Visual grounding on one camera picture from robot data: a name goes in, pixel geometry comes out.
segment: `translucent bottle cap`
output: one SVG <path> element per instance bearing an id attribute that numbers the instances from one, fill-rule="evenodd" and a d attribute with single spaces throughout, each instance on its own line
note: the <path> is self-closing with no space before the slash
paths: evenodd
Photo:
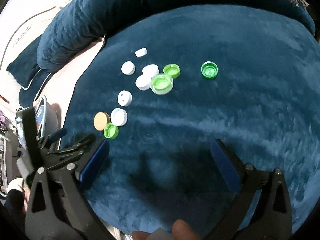
<path id="1" fill-rule="evenodd" d="M 104 128 L 103 134 L 108 139 L 114 139 L 119 134 L 119 128 L 110 122 Z"/>
<path id="2" fill-rule="evenodd" d="M 98 131 L 102 131 L 106 125 L 110 122 L 110 117 L 105 112 L 99 112 L 93 119 L 93 125 Z"/>
<path id="3" fill-rule="evenodd" d="M 215 78 L 218 74 L 218 66 L 211 61 L 207 61 L 202 64 L 201 73 L 205 78 Z"/>
<path id="4" fill-rule="evenodd" d="M 126 61 L 121 67 L 121 72 L 127 76 L 132 75 L 135 70 L 136 67 L 131 61 Z"/>
<path id="5" fill-rule="evenodd" d="M 151 82 L 151 77 L 143 74 L 137 78 L 136 86 L 140 90 L 147 90 L 150 87 L 150 82 Z"/>
<path id="6" fill-rule="evenodd" d="M 122 90 L 118 95 L 118 103 L 121 106 L 128 106 L 132 102 L 132 94 L 129 91 Z"/>
<path id="7" fill-rule="evenodd" d="M 147 52 L 147 49 L 146 48 L 142 48 L 142 49 L 138 49 L 135 54 L 137 57 L 142 57 L 144 55 L 146 55 L 148 52 Z"/>
<path id="8" fill-rule="evenodd" d="M 172 76 L 161 73 L 151 80 L 150 87 L 157 95 L 167 94 L 173 88 Z"/>
<path id="9" fill-rule="evenodd" d="M 150 65 L 145 66 L 142 69 L 142 73 L 144 75 L 151 77 L 151 78 L 154 78 L 156 75 L 159 74 L 159 68 L 156 64 L 150 64 Z"/>
<path id="10" fill-rule="evenodd" d="M 180 68 L 177 64 L 169 64 L 163 68 L 163 72 L 172 78 L 177 78 L 180 75 Z"/>
<path id="11" fill-rule="evenodd" d="M 115 108 L 111 112 L 111 122 L 116 126 L 123 126 L 128 120 L 127 112 L 121 108 Z"/>

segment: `silver rivet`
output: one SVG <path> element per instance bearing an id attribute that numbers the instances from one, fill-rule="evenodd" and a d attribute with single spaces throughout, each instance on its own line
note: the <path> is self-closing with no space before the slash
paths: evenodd
<path id="1" fill-rule="evenodd" d="M 250 164 L 250 163 L 247 163 L 247 164 L 245 165 L 245 168 L 246 168 L 246 170 L 248 170 L 248 171 L 253 171 L 254 166 L 253 166 L 252 164 Z"/>
<path id="2" fill-rule="evenodd" d="M 74 168 L 75 168 L 75 164 L 74 163 L 69 163 L 67 165 L 67 170 L 69 170 L 69 171 L 73 170 Z"/>
<path id="3" fill-rule="evenodd" d="M 44 173 L 44 167 L 40 167 L 37 172 L 38 172 L 39 174 Z"/>
<path id="4" fill-rule="evenodd" d="M 279 169 L 279 168 L 275 168 L 275 173 L 278 174 L 278 175 L 281 175 L 281 174 L 282 174 L 282 171 L 281 171 L 281 169 Z"/>

